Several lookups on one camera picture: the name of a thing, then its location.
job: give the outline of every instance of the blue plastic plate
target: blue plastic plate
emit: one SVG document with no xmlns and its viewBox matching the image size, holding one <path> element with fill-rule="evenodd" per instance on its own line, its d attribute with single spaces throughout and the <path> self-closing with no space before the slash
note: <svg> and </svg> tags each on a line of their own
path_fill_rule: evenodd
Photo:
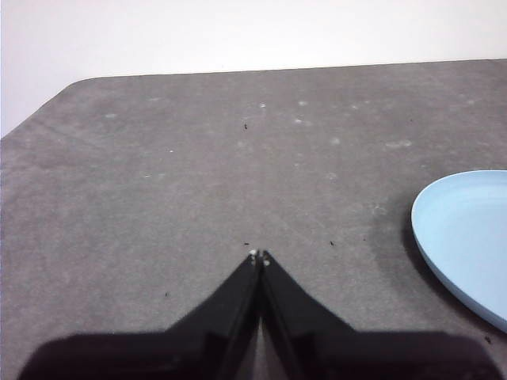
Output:
<svg viewBox="0 0 507 380">
<path fill-rule="evenodd" d="M 414 201 L 412 227 L 440 281 L 507 333 L 507 170 L 433 182 Z"/>
</svg>

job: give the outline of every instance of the white spot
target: white spot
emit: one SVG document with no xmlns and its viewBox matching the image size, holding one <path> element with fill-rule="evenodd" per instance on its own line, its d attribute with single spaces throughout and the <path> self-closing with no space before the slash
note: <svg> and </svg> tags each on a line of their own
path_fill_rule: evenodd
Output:
<svg viewBox="0 0 507 380">
<path fill-rule="evenodd" d="M 399 141 L 386 142 L 386 146 L 391 149 L 398 149 L 401 147 L 408 147 L 411 145 L 412 145 L 412 142 L 410 140 L 399 140 Z"/>
</svg>

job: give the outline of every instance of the gray table surface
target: gray table surface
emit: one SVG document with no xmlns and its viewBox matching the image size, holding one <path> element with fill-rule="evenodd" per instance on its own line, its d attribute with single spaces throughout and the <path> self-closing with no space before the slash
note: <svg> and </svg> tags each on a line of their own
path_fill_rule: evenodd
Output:
<svg viewBox="0 0 507 380">
<path fill-rule="evenodd" d="M 507 373 L 409 219 L 506 166 L 505 60 L 74 83 L 2 140 L 2 378 L 46 340 L 167 328 L 253 247 L 356 329 L 471 336 Z"/>
</svg>

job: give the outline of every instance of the white wall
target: white wall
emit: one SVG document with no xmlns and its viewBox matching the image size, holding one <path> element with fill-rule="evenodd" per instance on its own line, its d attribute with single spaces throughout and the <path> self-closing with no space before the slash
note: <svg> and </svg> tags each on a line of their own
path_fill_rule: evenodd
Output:
<svg viewBox="0 0 507 380">
<path fill-rule="evenodd" d="M 506 0 L 3 0 L 2 135 L 79 79 L 507 57 Z"/>
</svg>

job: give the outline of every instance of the dust mark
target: dust mark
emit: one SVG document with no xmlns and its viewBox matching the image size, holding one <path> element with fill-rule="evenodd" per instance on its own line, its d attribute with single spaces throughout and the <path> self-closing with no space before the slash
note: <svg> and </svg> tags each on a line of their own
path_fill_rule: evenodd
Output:
<svg viewBox="0 0 507 380">
<path fill-rule="evenodd" d="M 411 146 L 412 142 L 410 140 L 399 140 L 399 141 L 391 141 L 386 142 L 386 146 L 391 149 L 398 149 L 402 147 Z"/>
<path fill-rule="evenodd" d="M 374 216 L 387 215 L 387 210 L 377 204 L 373 207 L 372 214 Z"/>
</svg>

